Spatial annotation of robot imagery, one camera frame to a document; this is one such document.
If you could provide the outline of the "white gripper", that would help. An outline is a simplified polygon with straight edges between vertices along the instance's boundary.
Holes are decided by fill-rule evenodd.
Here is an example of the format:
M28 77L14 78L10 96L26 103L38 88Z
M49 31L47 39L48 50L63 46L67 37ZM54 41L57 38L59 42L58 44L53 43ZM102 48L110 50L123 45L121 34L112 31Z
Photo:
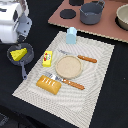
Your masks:
M28 15L27 0L0 0L0 41L17 43L24 40L32 25Z

